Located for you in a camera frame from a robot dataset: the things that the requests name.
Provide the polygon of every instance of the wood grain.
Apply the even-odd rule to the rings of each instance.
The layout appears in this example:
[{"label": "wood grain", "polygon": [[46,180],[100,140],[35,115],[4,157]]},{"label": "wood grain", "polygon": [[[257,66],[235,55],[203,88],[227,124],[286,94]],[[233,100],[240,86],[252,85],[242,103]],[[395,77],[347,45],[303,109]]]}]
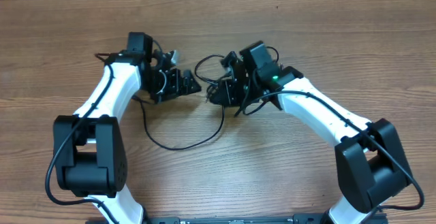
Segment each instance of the wood grain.
[{"label": "wood grain", "polygon": [[[90,205],[62,207],[44,193],[52,123],[88,98],[102,74],[95,52],[119,51],[144,31],[193,69],[206,55],[262,39],[329,97],[396,126],[426,193],[391,223],[436,217],[436,0],[35,0],[0,2],[0,223],[83,223]],[[200,72],[218,77],[218,60]],[[233,118],[219,138],[185,152],[156,147],[131,102],[121,123],[128,185],[151,216],[245,217],[323,212],[340,196],[334,153],[296,118],[272,105]],[[205,138],[220,108],[204,93],[147,110],[168,146]],[[61,199],[72,194],[58,190]],[[408,187],[390,204],[418,201]]]}]

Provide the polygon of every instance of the wooden tabletop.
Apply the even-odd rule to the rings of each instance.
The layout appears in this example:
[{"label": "wooden tabletop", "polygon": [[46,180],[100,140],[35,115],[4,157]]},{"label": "wooden tabletop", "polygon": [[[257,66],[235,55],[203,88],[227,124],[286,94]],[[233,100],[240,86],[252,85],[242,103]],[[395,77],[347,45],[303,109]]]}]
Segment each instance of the wooden tabletop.
[{"label": "wooden tabletop", "polygon": [[[274,46],[280,63],[348,110],[396,126],[426,204],[388,211],[390,223],[435,221],[436,0],[23,0],[0,1],[0,223],[101,216],[46,197],[52,124],[99,82],[93,53],[124,49],[130,31],[180,50],[181,69],[260,39]],[[223,70],[215,59],[200,73]],[[208,137],[220,120],[204,91],[147,112],[151,133],[171,147]],[[216,140],[170,152],[146,137],[139,104],[129,104],[121,121],[127,184],[151,216],[283,216],[324,212],[338,200],[334,151],[310,128],[270,104],[249,117],[225,112]],[[58,198],[74,198],[55,177],[51,185]],[[408,187],[388,203],[417,201]]]}]

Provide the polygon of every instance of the wooden surface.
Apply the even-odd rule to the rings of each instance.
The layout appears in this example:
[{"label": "wooden surface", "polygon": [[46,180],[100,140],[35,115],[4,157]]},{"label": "wooden surface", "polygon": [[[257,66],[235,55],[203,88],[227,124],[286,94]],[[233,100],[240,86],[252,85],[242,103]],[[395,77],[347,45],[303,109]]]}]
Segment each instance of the wooden surface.
[{"label": "wooden surface", "polygon": [[[281,63],[339,104],[394,123],[426,205],[389,211],[390,223],[435,222],[436,0],[18,0],[0,2],[0,12],[0,223],[100,217],[90,205],[46,197],[52,123],[99,82],[93,53],[123,49],[129,31],[180,50],[181,69],[259,39],[276,47]],[[200,72],[217,78],[223,70],[214,60]],[[204,93],[147,112],[152,134],[168,146],[209,136],[220,119]],[[147,139],[139,104],[129,104],[121,122],[127,184],[151,216],[283,216],[323,212],[338,200],[333,149],[307,126],[272,105],[250,117],[234,112],[226,110],[214,142],[169,152]],[[55,178],[52,188],[73,199]],[[389,203],[417,201],[408,187]]]}]

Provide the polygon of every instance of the wooden table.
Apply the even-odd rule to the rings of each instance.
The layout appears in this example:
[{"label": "wooden table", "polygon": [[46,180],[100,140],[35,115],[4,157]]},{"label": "wooden table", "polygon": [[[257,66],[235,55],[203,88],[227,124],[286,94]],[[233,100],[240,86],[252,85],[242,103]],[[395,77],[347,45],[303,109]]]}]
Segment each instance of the wooden table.
[{"label": "wooden table", "polygon": [[[90,205],[46,197],[52,123],[101,78],[93,53],[124,49],[129,31],[180,50],[181,69],[259,39],[274,46],[280,63],[339,104],[394,123],[426,205],[388,211],[390,222],[435,221],[436,0],[23,0],[0,2],[0,223],[100,217]],[[200,72],[217,78],[223,70],[214,60]],[[152,134],[168,146],[208,137],[220,119],[204,92],[147,112]],[[272,105],[250,117],[234,112],[226,110],[214,142],[170,152],[146,137],[139,104],[129,104],[121,123],[127,184],[151,216],[283,216],[323,212],[338,200],[333,149],[306,125]],[[54,177],[52,188],[73,199]],[[408,187],[389,203],[417,201]]]}]

